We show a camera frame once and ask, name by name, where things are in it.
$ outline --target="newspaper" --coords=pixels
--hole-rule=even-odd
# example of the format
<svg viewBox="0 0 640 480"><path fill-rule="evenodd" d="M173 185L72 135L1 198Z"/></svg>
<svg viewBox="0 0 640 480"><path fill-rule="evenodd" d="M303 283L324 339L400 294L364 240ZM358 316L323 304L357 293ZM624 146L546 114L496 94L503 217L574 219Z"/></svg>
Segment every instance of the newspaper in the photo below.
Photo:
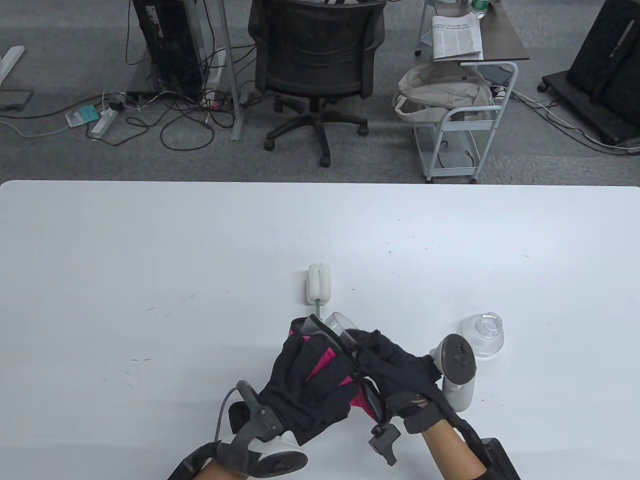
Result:
<svg viewBox="0 0 640 480"><path fill-rule="evenodd" d="M464 17L433 17L433 59L483 60L480 20L474 13Z"/></svg>

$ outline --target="power strip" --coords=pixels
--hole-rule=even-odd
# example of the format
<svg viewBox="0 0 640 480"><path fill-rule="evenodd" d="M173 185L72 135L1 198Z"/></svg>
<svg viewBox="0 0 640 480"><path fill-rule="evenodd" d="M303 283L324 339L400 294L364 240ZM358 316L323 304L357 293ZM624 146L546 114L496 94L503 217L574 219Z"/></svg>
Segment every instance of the power strip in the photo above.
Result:
<svg viewBox="0 0 640 480"><path fill-rule="evenodd" d="M107 108L102 112L102 118L98 121L97 124L93 127L93 129L89 132L89 136L91 136L94 140L98 140L106 133L109 129L113 120L118 116L118 112L112 110L111 108Z"/></svg>

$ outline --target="backpack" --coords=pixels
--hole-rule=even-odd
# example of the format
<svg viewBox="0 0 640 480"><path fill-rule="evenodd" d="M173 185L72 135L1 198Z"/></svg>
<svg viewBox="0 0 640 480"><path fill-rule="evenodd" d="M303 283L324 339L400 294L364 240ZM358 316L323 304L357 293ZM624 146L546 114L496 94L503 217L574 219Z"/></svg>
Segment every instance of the backpack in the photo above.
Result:
<svg viewBox="0 0 640 480"><path fill-rule="evenodd" d="M405 122L440 122L454 108L493 105L488 82L474 68L434 62L409 70L398 83L394 109ZM490 120L489 112L466 112L454 121Z"/></svg>

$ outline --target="teal label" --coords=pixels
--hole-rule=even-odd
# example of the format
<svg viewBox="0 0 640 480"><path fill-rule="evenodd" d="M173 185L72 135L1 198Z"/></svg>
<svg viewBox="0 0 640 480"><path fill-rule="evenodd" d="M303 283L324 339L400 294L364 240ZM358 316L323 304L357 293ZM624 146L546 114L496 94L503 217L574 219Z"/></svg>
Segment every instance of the teal label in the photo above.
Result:
<svg viewBox="0 0 640 480"><path fill-rule="evenodd" d="M472 0L471 8L476 10L486 10L489 8L489 0Z"/></svg>

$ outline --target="white metal cart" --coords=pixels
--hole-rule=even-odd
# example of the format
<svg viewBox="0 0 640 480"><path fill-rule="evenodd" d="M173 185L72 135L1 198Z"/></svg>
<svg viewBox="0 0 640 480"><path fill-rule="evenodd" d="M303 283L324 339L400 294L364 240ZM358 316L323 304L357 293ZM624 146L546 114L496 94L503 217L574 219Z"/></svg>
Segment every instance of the white metal cart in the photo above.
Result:
<svg viewBox="0 0 640 480"><path fill-rule="evenodd" d="M495 65L510 72L511 77L504 99L496 100L495 105L456 108L448 112L439 123L413 125L422 172L427 182L432 182L433 177L461 176L471 176L471 183L477 182L518 78L518 65L512 61L466 61L461 62L460 65L472 68ZM468 112L487 112L490 118L488 120L454 120L460 117L459 114L464 115ZM474 131L488 131L488 137L480 141L480 147L478 147L479 141L474 137Z"/></svg>

